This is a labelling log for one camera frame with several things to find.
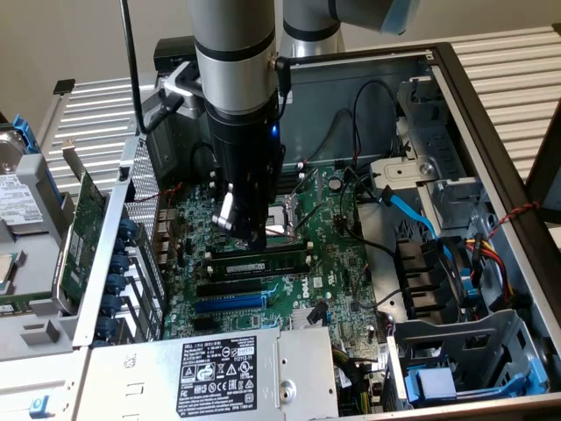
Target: black pcie slot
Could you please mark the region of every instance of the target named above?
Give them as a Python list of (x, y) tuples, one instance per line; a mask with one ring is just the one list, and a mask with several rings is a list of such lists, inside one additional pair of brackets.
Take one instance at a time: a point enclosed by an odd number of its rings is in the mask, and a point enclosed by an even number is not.
[(209, 283), (196, 287), (196, 294), (200, 297), (206, 296), (229, 296), (235, 294), (247, 294), (250, 292), (260, 292), (263, 284), (256, 279), (247, 282), (224, 282)]
[(231, 274), (231, 275), (212, 275), (210, 278), (213, 282), (222, 281), (243, 281), (246, 279), (259, 279), (268, 278), (270, 276), (282, 276), (282, 275), (299, 275), (308, 274), (310, 267), (308, 265), (297, 266), (295, 268), (278, 268), (271, 270), (258, 270), (254, 272), (248, 272), (245, 274)]
[(233, 250), (231, 252), (213, 253), (211, 261), (214, 263), (217, 260), (222, 260), (222, 259), (234, 259), (238, 257), (244, 257), (244, 258), (262, 257), (263, 255), (290, 253), (290, 252), (304, 252), (305, 250), (306, 250), (306, 246), (304, 242), (299, 244), (291, 244), (288, 246), (269, 247), (259, 253), (255, 253), (253, 250)]

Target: white wall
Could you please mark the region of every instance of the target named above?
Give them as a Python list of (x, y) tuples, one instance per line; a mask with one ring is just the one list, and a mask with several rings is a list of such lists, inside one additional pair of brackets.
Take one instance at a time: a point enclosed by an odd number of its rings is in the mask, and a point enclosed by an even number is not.
[[(187, 1), (129, 0), (140, 71), (153, 69), (158, 39), (191, 34)], [(118, 0), (2, 0), (0, 13), (0, 110), (8, 118), (22, 113), (37, 131), (59, 79), (128, 75)], [(357, 48), (553, 22), (561, 22), (561, 0), (421, 0), (402, 37), (351, 26), (343, 32), (347, 48)]]

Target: blue latch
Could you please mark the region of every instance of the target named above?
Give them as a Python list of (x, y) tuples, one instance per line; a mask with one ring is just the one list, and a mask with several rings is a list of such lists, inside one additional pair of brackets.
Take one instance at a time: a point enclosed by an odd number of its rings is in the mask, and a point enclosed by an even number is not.
[(25, 147), (29, 153), (39, 153), (39, 145), (37, 145), (37, 140), (33, 134), (32, 128), (27, 123), (27, 120), (23, 120), (19, 114), (14, 118), (14, 129), (16, 129), (22, 138), (24, 138)]
[(29, 417), (31, 419), (44, 419), (49, 418), (50, 414), (46, 412), (46, 405), (49, 396), (36, 397), (32, 400), (32, 405), (29, 407)]

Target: motherboard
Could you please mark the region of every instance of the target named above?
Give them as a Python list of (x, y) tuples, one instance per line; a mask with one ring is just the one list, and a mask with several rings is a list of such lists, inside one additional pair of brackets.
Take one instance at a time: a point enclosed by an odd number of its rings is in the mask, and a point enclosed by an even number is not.
[[(361, 309), (352, 297), (355, 288), (362, 303), (374, 300), (370, 277), (363, 276), (369, 270), (366, 250), (357, 240), (342, 235), (334, 223), (340, 218), (343, 176), (343, 170), (325, 167), (307, 180), (296, 179), (296, 184), (300, 183), (295, 185), (293, 196), (279, 196), (278, 203), (270, 207), (267, 232), (272, 235), (264, 253), (252, 253), (243, 241), (220, 232), (211, 223), (216, 208), (211, 191), (202, 186), (192, 188), (175, 205), (177, 218), (166, 222), (174, 249), (183, 255), (170, 253), (167, 262), (170, 303), (164, 339), (327, 325), (334, 348), (349, 357), (378, 359), (373, 335), (375, 313)], [(274, 235), (285, 231), (278, 218), (275, 221), (275, 213), (291, 197), (296, 230)], [(352, 220), (352, 200), (352, 193), (346, 192), (342, 203), (344, 213), (349, 214), (347, 222)], [(257, 299), (263, 303), (229, 310), (230, 302), (205, 298), (215, 295), (217, 285), (219, 289), (231, 286), (231, 296), (236, 299), (251, 299), (247, 297), (254, 295), (240, 294), (257, 291)], [(318, 304), (326, 308), (327, 320), (310, 326), (308, 315)], [(371, 375), (372, 382), (379, 381), (379, 376)], [(345, 385), (342, 373), (336, 377)]]

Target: capacitor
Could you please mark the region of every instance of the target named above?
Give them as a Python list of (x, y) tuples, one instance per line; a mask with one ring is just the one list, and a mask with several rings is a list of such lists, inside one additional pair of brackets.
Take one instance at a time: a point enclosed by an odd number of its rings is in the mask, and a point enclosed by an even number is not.
[(374, 333), (376, 333), (376, 330), (374, 329), (374, 326), (368, 326), (368, 343), (372, 344), (372, 339), (374, 339)]
[(341, 182), (341, 179), (338, 177), (331, 177), (327, 182), (327, 187), (330, 189), (331, 193), (338, 193), (343, 187), (343, 182)]

